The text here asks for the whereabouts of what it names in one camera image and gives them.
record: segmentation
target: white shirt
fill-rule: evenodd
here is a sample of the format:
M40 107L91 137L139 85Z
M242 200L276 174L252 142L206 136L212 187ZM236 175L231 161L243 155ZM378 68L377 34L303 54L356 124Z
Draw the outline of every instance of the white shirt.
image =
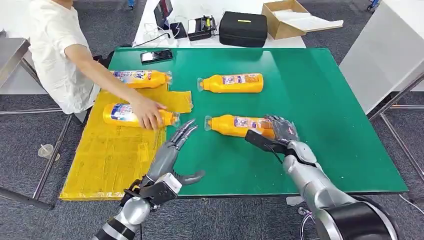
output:
M65 114L90 108L100 88L65 55L65 48L74 44L90 51L77 11L51 0L33 0L29 12L32 23L29 50L42 86Z

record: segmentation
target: table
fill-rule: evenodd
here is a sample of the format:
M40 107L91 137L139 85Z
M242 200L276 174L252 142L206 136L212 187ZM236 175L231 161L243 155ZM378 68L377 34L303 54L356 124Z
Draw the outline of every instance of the table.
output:
M156 19L153 13L159 0L148 0L141 16L140 24L135 35L133 46L151 40L162 33L157 31ZM250 0L248 4L243 0L215 0L215 1L192 1L192 0L171 0L173 11L168 17L170 23L182 22L187 30L190 19L200 18L203 15L212 15L215 18L217 27L225 11L261 14L262 5L273 0ZM219 41L219 36L189 41L188 37L180 39L166 39L166 36L151 43L144 44L143 47L163 47L163 48L238 48L236 46L223 45ZM274 40L269 34L266 39L265 48L306 48L302 37L290 37Z
M409 91L424 91L423 11L424 1L381 1L341 62L340 70L366 114L389 93L399 92L370 114L369 120L383 119L424 182L423 168L385 116L387 109L424 109L424 105L394 105Z
M43 87L40 84L40 80L37 77L37 73L34 68L28 63L24 58L25 53L28 51L30 43L24 38L0 38L0 87L8 80L9 76L13 73L18 65L21 65L35 80L37 84ZM62 112L60 108L44 108L44 109L28 109L28 110L1 110L0 116L4 115L17 115L17 114L36 114L36 113L54 113ZM21 203L33 205L41 209L51 209L53 206L51 204L42 202L39 200L41 192L46 183L47 177L49 176L50 170L52 169L54 159L59 152L59 149L62 145L62 141L65 138L66 132L68 130L69 124L71 123L72 114L70 114L63 125L62 131L56 141L56 144L53 149L51 158L47 162L47 165L41 175L40 181L38 182L37 188L32 197L27 197L25 195L19 194L14 191L10 191L3 187L0 187L0 196Z
M330 51L321 48L173 48L174 59L141 65L141 51L120 48L110 70L172 71L172 91L192 94L194 108L181 121L196 118L199 129L182 148L175 170L205 177L181 189L179 197L297 195L280 163L240 137L203 130L204 118L233 114L276 114L295 122L300 139L314 151L328 177L350 194L405 192L400 177L373 127L340 73ZM261 93L199 92L197 78L260 72ZM167 128L169 137L175 128Z

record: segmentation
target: human hand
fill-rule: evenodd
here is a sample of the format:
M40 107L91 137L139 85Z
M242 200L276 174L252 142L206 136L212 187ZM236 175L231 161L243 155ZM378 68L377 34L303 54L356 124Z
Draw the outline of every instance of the human hand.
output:
M130 101L132 112L137 116L140 126L145 129L158 129L164 123L159 109L167 107L141 94Z

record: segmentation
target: gray carpet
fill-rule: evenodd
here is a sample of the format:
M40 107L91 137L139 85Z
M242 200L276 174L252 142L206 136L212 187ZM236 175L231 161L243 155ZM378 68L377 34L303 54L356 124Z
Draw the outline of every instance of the gray carpet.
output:
M359 35L369 17L364 11L367 0L302 0L312 14L328 20L344 20L344 27L311 32L303 37L307 47L327 47L338 63ZM143 5L129 11L125 0L75 2L81 28L94 55L106 55L116 46L130 44L140 21ZM422 93L408 94L402 103L424 104ZM48 96L0 95L0 110L56 107ZM388 112L401 137L424 167L421 143L424 113ZM66 116L45 113L28 116L0 117L0 186L31 196L46 160L37 156L40 144L54 144ZM406 197L424 197L421 182L401 148L381 119L373 123L387 152L410 189ZM82 129L71 123L41 199L55 203L51 211L39 210L0 198L0 239L75 240L89 239L118 210L116 201L61 201L57 199L66 179ZM405 240L424 239L424 216L397 195L370 196L385 206L401 229ZM417 203L424 208L424 203ZM151 214L143 224L146 240L297 240L302 217L297 207L287 206L285 199L275 198L208 198L177 199ZM307 226L307 239L316 237Z

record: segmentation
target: orange bottle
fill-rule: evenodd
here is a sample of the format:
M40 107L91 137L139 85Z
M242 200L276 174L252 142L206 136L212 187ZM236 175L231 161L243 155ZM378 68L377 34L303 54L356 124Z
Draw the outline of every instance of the orange bottle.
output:
M218 117L206 116L204 129L214 130L223 135L245 137L248 130L252 129L265 137L274 139L274 130L271 122L266 118L222 115Z
M213 75L198 78L197 88L213 93L260 93L264 88L264 78L260 73Z
M178 126L180 124L180 114L178 112L159 109L159 113L162 116L164 126ZM140 127L139 120L133 113L131 105L125 103L106 105L103 111L103 120L107 124L116 126Z
M162 84L172 83L172 74L156 70L111 71L121 82L133 89L157 88Z

